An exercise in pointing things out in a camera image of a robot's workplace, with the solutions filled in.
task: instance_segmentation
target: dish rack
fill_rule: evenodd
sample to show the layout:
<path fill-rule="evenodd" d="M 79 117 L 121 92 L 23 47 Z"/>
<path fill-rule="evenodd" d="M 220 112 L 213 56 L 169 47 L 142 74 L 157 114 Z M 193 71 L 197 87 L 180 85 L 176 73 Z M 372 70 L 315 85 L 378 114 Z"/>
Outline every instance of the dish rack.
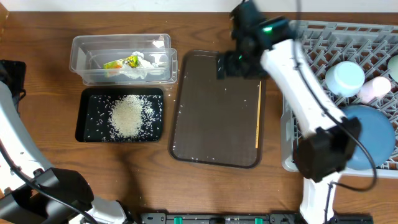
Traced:
<path fill-rule="evenodd" d="M 295 27 L 295 23 L 292 21 L 291 27 Z M 391 157 L 377 168 L 377 174 L 384 178 L 398 179 L 398 83 L 389 76 L 390 70 L 387 68 L 388 60 L 398 55 L 398 26 L 301 21 L 298 36 L 311 69 L 325 93 L 339 108 L 360 104 L 360 101 L 356 96 L 345 98 L 334 95 L 326 87 L 326 71 L 337 63 L 352 61 L 359 64 L 365 72 L 366 82 L 378 76 L 391 81 L 391 91 L 383 99 L 369 102 L 368 106 L 384 113 L 396 132 L 395 150 Z M 285 98 L 280 126 L 282 165 L 287 171 L 297 171 L 292 153 L 298 148 L 302 135 Z M 373 176 L 371 170 L 346 169 L 343 173 Z"/>

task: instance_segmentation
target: green indicator light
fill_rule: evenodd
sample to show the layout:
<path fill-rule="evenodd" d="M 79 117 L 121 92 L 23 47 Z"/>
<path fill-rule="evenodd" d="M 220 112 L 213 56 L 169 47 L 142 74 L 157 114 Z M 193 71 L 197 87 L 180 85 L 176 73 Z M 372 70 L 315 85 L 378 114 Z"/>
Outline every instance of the green indicator light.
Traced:
<path fill-rule="evenodd" d="M 265 27 L 262 29 L 264 32 L 270 32 L 272 31 L 272 27 Z"/>

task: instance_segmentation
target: wooden table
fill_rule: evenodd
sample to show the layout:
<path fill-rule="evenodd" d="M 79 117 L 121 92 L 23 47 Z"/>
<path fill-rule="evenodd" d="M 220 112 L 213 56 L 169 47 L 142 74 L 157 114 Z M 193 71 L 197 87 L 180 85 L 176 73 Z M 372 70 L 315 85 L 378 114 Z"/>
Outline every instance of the wooden table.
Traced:
<path fill-rule="evenodd" d="M 303 19 L 398 25 L 398 14 L 305 13 Z M 159 142 L 96 144 L 75 140 L 80 94 L 86 86 L 68 69 L 74 37 L 170 34 L 181 65 L 191 49 L 233 49 L 228 29 L 227 13 L 12 12 L 0 43 L 0 58 L 27 64 L 27 96 L 20 103 L 20 112 L 39 149 L 55 166 L 81 173 L 96 195 L 119 199 L 135 212 L 298 211 L 303 180 L 299 173 L 287 172 L 281 166 L 282 94 L 272 80 L 267 81 L 264 151 L 255 169 L 185 163 L 170 157 L 167 143 L 177 85 L 163 86 L 168 109 Z M 370 178 L 344 177 L 342 181 L 364 186 Z M 334 209 L 340 213 L 370 213 L 376 223 L 395 223 L 397 183 L 380 179 L 377 187 L 365 194 L 339 188 Z"/>

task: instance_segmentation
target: green connector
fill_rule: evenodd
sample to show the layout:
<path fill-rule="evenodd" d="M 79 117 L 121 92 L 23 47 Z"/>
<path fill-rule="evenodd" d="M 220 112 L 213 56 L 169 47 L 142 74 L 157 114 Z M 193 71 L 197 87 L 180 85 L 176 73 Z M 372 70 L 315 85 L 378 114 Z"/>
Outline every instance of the green connector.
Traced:
<path fill-rule="evenodd" d="M 182 224 L 182 217 L 174 217 L 174 224 Z"/>
<path fill-rule="evenodd" d="M 262 224 L 262 218 L 255 218 L 254 219 L 254 224 Z"/>

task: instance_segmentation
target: clear plastic container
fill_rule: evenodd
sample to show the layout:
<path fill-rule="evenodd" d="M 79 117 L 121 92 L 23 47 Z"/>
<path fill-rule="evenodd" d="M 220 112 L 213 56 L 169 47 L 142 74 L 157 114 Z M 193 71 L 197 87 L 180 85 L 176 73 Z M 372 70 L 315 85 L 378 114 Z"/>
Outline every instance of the clear plastic container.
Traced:
<path fill-rule="evenodd" d="M 104 69 L 104 64 L 136 51 L 159 67 Z M 167 34 L 87 35 L 75 37 L 72 43 L 70 70 L 89 86 L 175 83 L 177 69 L 177 51 Z"/>

